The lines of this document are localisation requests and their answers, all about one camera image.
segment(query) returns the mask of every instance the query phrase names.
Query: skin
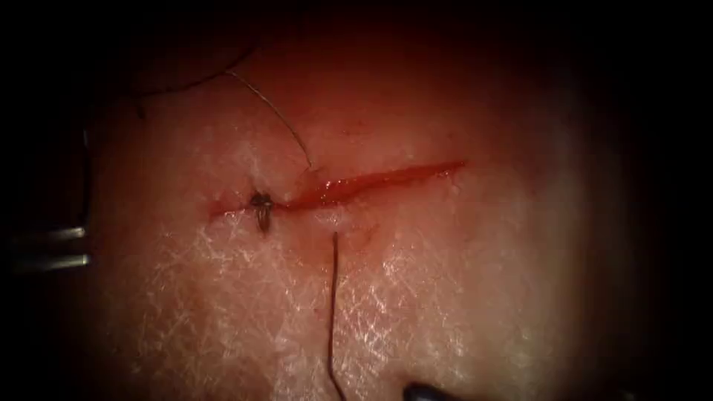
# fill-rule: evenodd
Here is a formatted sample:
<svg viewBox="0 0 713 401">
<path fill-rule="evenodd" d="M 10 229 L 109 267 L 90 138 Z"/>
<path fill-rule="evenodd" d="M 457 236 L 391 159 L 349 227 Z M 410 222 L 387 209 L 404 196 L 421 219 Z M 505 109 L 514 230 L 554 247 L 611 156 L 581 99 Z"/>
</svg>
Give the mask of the skin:
<svg viewBox="0 0 713 401">
<path fill-rule="evenodd" d="M 334 232 L 333 369 L 349 400 L 398 400 L 409 382 L 556 400 L 634 368 L 648 321 L 616 121 L 591 113 L 566 59 L 469 25 L 361 17 L 166 26 L 117 57 L 117 82 L 152 91 L 220 71 L 259 33 L 231 71 L 313 166 L 227 74 L 107 96 L 86 125 L 95 264 L 58 284 L 75 368 L 99 377 L 84 391 L 336 399 Z M 241 209 L 255 190 L 284 203 L 309 182 L 454 160 L 445 177 L 273 210 L 267 233 Z"/>
</svg>

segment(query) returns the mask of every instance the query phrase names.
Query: red blood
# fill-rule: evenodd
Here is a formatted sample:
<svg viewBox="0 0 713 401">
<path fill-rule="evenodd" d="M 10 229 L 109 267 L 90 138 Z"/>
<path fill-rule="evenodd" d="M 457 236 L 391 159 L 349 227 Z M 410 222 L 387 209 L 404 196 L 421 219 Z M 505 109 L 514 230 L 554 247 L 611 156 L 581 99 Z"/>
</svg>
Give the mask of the red blood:
<svg viewBox="0 0 713 401">
<path fill-rule="evenodd" d="M 392 172 L 378 172 L 360 175 L 340 180 L 320 183 L 312 189 L 300 194 L 297 199 L 287 203 L 275 203 L 276 209 L 313 209 L 319 206 L 330 206 L 352 198 L 369 189 L 385 188 L 401 183 L 447 175 L 462 167 L 465 162 L 448 162 L 429 166 L 407 167 Z"/>
</svg>

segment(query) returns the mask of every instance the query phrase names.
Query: skin texture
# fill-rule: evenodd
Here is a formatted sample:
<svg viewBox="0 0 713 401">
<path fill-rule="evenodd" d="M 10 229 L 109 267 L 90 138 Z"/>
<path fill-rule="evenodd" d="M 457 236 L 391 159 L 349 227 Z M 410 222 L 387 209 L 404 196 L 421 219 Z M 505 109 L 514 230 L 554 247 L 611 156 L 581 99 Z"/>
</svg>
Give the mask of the skin texture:
<svg viewBox="0 0 713 401">
<path fill-rule="evenodd" d="M 414 381 L 564 399 L 633 367 L 648 321 L 619 127 L 567 60 L 426 17 L 211 19 L 115 58 L 112 79 L 139 95 L 89 114 L 95 265 L 59 284 L 67 352 L 96 378 L 83 391 L 336 399 L 334 232 L 348 400 L 398 400 Z M 231 71 L 312 168 L 235 77 L 162 92 L 255 38 Z M 241 208 L 256 190 L 289 203 L 309 183 L 456 160 L 337 206 L 274 209 L 269 230 Z"/>
</svg>

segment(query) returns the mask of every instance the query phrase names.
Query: wound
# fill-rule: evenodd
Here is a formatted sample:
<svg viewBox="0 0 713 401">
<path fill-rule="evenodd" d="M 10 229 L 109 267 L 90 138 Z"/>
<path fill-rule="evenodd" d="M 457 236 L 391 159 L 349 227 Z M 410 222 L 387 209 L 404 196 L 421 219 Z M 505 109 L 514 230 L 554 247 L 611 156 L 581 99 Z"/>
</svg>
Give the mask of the wound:
<svg viewBox="0 0 713 401">
<path fill-rule="evenodd" d="M 269 194 L 260 192 L 256 192 L 247 205 L 245 203 L 241 205 L 237 200 L 231 201 L 223 197 L 214 202 L 210 208 L 209 218 L 212 221 L 218 216 L 248 209 L 254 210 L 258 228 L 263 233 L 268 233 L 273 209 L 289 212 L 293 210 L 328 208 L 337 204 L 347 203 L 356 196 L 370 191 L 409 185 L 431 177 L 444 177 L 456 172 L 465 165 L 466 162 L 464 161 L 437 163 L 412 166 L 390 172 L 377 172 L 338 180 L 327 180 L 307 188 L 297 198 L 285 203 L 274 202 Z"/>
</svg>

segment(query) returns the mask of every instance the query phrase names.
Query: pale skin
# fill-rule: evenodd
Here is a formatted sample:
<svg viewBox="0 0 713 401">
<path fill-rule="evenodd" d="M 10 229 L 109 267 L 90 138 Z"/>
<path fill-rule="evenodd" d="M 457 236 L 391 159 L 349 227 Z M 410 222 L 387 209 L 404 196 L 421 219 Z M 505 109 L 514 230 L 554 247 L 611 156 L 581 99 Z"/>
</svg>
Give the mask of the pale skin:
<svg viewBox="0 0 713 401">
<path fill-rule="evenodd" d="M 409 21 L 256 25 L 259 48 L 231 71 L 307 154 L 229 74 L 118 97 L 88 122 L 96 263 L 81 288 L 94 301 L 76 312 L 104 399 L 337 399 L 334 232 L 333 368 L 348 400 L 398 400 L 413 381 L 559 399 L 642 352 L 625 173 L 616 144 L 590 137 L 616 124 L 587 113 L 566 64 Z M 205 76 L 254 38 L 219 28 L 162 39 L 131 84 Z M 289 201 L 307 179 L 453 160 L 466 165 L 445 177 L 273 210 L 268 232 L 254 212 L 210 212 L 255 191 Z"/>
</svg>

